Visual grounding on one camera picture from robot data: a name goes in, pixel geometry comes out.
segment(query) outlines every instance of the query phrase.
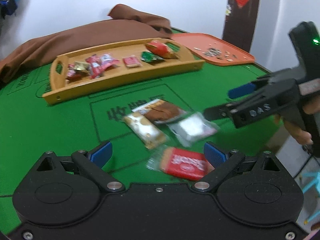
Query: white wall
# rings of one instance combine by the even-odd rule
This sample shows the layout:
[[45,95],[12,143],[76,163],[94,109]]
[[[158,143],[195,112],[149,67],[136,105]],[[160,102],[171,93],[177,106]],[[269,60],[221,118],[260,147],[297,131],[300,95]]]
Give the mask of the white wall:
[[279,19],[266,68],[277,71],[298,64],[288,33],[301,21],[313,21],[320,30],[319,6],[320,0],[281,0]]
[[255,56],[256,62],[266,66],[273,44],[280,0],[260,0],[250,53]]
[[29,39],[108,19],[118,3],[167,17],[189,32],[223,33],[227,0],[20,0],[17,16],[4,22],[0,58]]

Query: green candy wrapper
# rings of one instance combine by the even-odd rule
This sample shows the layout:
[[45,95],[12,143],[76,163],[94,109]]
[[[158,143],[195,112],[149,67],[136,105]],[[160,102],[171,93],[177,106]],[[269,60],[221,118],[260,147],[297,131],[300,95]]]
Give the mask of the green candy wrapper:
[[153,54],[152,52],[149,51],[143,51],[141,53],[141,60],[147,63],[153,63],[156,61],[161,61],[164,60],[163,58]]

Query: green table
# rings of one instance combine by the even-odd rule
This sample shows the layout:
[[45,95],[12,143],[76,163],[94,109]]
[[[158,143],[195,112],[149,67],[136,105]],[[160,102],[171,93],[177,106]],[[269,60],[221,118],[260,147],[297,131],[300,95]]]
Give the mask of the green table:
[[[50,89],[50,65],[20,76],[0,90],[0,229],[10,232],[19,224],[12,206],[12,194],[43,152],[70,155],[90,150],[101,141],[113,144],[113,156],[103,168],[126,187],[131,182],[181,182],[145,165],[150,152],[121,118],[144,101],[163,98],[190,112],[227,101],[227,91],[264,75],[256,65],[219,67],[205,63],[202,70],[149,80],[102,91],[55,106],[41,98]],[[277,126],[265,119],[241,129],[230,120],[217,120],[221,130],[194,144],[190,150],[202,152],[211,140],[226,149],[255,155],[272,137]],[[167,127],[161,129],[177,147]]]

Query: dark brown door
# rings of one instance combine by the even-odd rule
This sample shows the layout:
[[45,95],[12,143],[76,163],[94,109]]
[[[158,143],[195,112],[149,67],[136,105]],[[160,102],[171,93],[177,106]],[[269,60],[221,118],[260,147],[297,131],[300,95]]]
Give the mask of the dark brown door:
[[223,40],[247,52],[256,26],[259,0],[228,0],[230,14],[226,16]]

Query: blue gripper pad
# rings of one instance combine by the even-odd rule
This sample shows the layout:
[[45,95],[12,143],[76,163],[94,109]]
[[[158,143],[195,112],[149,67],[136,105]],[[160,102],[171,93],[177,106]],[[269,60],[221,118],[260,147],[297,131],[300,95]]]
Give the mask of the blue gripper pad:
[[99,168],[102,168],[112,157],[112,144],[110,141],[101,143],[98,147],[88,152],[88,158]]
[[228,159],[228,155],[214,147],[211,142],[204,144],[203,153],[204,157],[214,168],[217,168]]
[[243,97],[245,95],[249,95],[256,90],[256,85],[252,83],[247,83],[237,88],[230,89],[228,91],[228,97],[231,99],[236,99],[239,97]]

